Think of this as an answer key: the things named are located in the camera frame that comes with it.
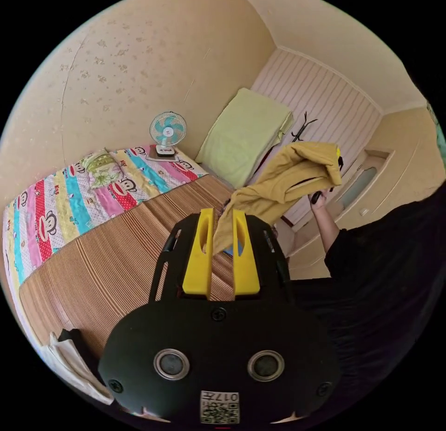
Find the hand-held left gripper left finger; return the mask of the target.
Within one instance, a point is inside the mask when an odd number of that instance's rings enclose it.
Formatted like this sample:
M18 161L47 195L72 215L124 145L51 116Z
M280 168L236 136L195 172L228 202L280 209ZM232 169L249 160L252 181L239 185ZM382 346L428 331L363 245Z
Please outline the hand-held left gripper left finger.
M182 284L185 294L210 294L213 227L214 210L201 210Z

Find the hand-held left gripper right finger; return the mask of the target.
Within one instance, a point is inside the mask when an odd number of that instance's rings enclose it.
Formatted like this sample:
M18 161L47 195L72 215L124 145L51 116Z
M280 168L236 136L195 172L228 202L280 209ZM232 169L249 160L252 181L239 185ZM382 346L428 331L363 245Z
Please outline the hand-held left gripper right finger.
M235 209L232 222L234 295L258 295L260 282L245 213Z

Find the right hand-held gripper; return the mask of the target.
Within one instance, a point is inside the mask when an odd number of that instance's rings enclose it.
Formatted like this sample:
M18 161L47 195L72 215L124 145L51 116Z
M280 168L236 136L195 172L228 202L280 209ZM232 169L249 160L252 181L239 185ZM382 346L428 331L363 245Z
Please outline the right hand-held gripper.
M339 167L339 171L342 171L343 167L344 167L344 161L343 158L341 156L341 150L339 147L336 148L336 156L338 158L338 167ZM318 202L318 199L321 197L322 195L322 191L317 191L315 192L310 199L310 203L311 205L315 205Z

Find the person's right hand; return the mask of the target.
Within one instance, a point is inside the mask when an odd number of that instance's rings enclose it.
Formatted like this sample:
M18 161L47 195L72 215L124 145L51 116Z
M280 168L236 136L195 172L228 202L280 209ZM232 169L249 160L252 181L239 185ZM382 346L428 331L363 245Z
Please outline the person's right hand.
M310 207L313 212L316 212L318 209L325 208L325 205L327 203L327 196L329 195L330 191L328 189L321 190L321 191L322 191L322 195L318 199L318 202L315 205L311 205L311 203L310 203ZM310 202L312 195L313 194L308 196L309 202Z

